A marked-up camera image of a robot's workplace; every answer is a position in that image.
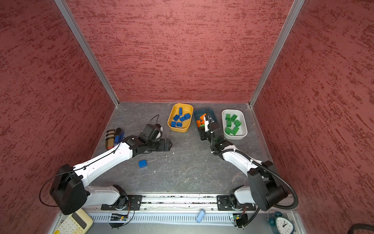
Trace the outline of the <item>blue square lego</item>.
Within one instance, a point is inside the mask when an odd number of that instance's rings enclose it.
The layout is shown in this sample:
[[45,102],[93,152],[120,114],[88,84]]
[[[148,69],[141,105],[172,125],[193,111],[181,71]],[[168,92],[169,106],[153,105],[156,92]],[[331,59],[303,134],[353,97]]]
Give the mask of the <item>blue square lego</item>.
[[191,115],[189,113],[187,113],[187,114],[184,115],[184,117],[185,117],[186,120],[188,120],[188,119],[191,118]]

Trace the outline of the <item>green long lego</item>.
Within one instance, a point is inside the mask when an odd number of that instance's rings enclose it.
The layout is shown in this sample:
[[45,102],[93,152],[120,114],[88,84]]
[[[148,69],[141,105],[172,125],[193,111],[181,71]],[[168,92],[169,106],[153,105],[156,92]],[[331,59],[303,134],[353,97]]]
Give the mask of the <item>green long lego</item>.
[[231,134],[235,136],[235,135],[238,133],[239,129],[240,129],[240,128],[239,128],[238,126],[235,126],[235,127],[231,130]]

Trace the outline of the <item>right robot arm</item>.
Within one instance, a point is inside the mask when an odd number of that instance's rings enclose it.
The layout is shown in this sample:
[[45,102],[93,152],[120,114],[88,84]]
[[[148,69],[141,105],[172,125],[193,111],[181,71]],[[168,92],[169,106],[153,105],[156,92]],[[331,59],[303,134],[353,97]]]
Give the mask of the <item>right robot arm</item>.
[[251,203],[263,211],[267,211],[271,207],[293,209],[293,205],[279,205],[279,202],[294,191],[277,174],[272,162],[256,160],[238,150],[232,142],[224,139],[223,136],[216,136],[215,132],[219,130],[219,124],[209,115],[204,114],[200,119],[204,122],[204,132],[210,142],[212,154],[230,162],[248,177],[248,186],[238,187],[230,195],[234,206]]

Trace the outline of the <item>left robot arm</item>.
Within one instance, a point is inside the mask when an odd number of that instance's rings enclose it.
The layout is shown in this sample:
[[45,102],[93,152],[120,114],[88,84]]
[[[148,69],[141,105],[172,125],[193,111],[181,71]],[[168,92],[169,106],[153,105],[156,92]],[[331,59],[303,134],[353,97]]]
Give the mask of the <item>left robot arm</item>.
[[92,186],[100,175],[118,164],[144,153],[168,152],[172,148],[170,139],[163,139],[160,124],[147,124],[138,136],[124,138],[113,149],[94,159],[71,167],[61,166],[54,178],[50,195],[64,215],[80,208],[94,205],[112,206],[116,210],[129,207],[128,195],[119,185]]

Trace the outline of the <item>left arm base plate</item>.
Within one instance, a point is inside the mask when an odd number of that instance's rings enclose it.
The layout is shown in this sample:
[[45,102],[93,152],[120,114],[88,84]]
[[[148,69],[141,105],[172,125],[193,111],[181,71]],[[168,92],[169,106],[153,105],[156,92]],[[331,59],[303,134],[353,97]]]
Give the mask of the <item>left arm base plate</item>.
[[139,211],[142,198],[142,195],[127,195],[126,197],[120,196],[120,198],[113,205],[102,204],[101,210],[122,212],[134,209],[135,211]]

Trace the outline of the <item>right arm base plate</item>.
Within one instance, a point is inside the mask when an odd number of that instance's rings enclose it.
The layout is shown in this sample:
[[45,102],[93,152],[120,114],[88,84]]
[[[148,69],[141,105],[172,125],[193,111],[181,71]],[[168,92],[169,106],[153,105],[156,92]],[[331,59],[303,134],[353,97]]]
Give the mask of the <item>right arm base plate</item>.
[[255,211],[255,205],[251,203],[240,204],[233,195],[218,195],[217,207],[219,211]]

